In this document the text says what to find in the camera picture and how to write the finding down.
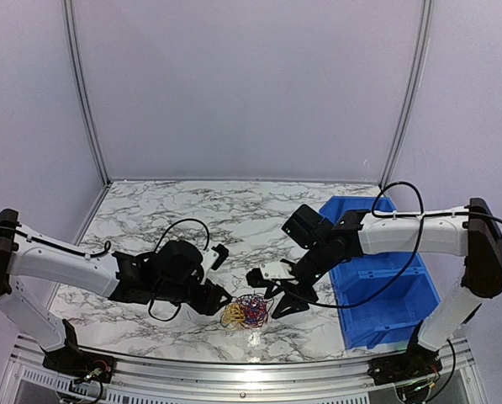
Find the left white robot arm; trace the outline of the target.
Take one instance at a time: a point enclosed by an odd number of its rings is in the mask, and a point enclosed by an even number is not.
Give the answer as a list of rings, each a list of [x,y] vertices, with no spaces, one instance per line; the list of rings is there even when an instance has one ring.
[[[209,273],[226,260],[218,244],[199,250],[190,242],[169,241],[158,251],[131,255],[106,243],[100,252],[47,237],[18,220],[18,212],[0,212],[0,312],[28,333],[71,375],[87,368],[87,355],[76,334],[32,296],[24,277],[45,279],[87,290],[111,301],[149,305],[156,300],[187,305],[212,316],[232,297]]]

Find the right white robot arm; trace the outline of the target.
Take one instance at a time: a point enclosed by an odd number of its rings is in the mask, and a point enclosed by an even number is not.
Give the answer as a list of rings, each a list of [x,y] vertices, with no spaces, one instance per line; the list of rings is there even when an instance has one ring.
[[[387,342],[391,331],[408,328],[410,344],[398,369],[415,377],[484,301],[502,293],[500,226],[481,198],[448,210],[399,213],[387,199],[364,204],[334,197],[320,210],[302,205],[290,216],[283,231],[304,255],[297,262],[264,263],[257,269],[259,284],[271,295],[284,292],[273,313],[281,318],[316,305],[314,284],[334,274],[343,294],[338,308],[371,323],[347,333],[350,346],[371,348]],[[458,259],[447,295],[410,286],[428,253]]]

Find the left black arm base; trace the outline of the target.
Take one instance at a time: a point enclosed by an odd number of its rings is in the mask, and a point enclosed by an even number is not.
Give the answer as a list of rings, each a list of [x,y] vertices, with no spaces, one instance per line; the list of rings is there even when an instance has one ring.
[[[73,325],[68,320],[62,323],[65,331],[63,346],[52,351],[42,349],[45,355],[43,366],[74,376],[76,383],[91,380],[109,383],[116,365],[115,357],[80,349]]]

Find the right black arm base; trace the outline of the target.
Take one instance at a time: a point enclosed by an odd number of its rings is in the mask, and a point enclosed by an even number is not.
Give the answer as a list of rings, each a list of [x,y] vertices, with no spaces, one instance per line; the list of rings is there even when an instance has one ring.
[[[435,375],[442,370],[439,351],[432,351],[419,344],[412,337],[403,353],[391,354],[369,361],[367,375],[375,385],[398,383],[427,375]]]

